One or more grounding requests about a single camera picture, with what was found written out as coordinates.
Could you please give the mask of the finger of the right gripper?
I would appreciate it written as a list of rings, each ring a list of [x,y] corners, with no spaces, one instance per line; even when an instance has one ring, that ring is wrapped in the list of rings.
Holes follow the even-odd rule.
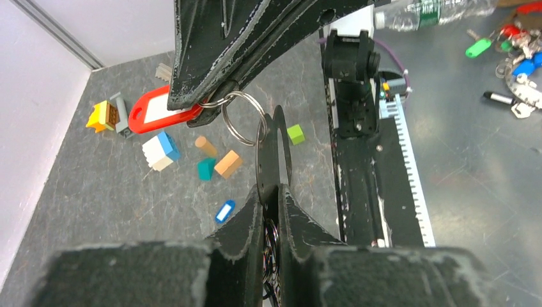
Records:
[[[246,87],[275,59],[323,26],[372,4],[372,1],[308,1],[307,6],[298,8],[280,22],[218,87],[198,103],[210,97],[220,99],[235,87]]]
[[[175,58],[167,108],[218,87],[290,13],[308,1],[175,1]]]

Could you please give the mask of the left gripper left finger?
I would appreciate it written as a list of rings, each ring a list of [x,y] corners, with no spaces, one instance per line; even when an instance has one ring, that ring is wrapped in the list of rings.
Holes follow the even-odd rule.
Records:
[[[86,245],[57,253],[26,306],[261,306],[263,207],[198,241]]]

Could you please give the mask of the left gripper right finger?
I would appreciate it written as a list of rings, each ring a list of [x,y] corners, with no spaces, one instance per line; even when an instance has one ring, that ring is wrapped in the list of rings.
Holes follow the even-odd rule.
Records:
[[[279,188],[282,306],[505,306],[484,265],[460,248],[347,245]]]

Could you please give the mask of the red key tag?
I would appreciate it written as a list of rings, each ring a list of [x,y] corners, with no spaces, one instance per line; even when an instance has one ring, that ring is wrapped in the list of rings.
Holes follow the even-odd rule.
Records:
[[[144,134],[187,122],[202,112],[199,104],[187,109],[168,110],[169,91],[170,85],[165,85],[145,93],[133,106],[128,116],[128,127],[137,134]]]

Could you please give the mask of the metal keyring plate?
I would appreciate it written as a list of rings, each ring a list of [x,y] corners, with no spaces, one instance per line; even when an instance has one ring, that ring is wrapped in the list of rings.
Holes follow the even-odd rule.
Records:
[[[271,306],[280,305],[280,250],[278,231],[278,189],[281,184],[279,141],[288,141],[283,134],[286,120],[282,106],[274,114],[265,114],[258,130],[256,146],[256,185],[263,206],[263,289],[264,300]]]

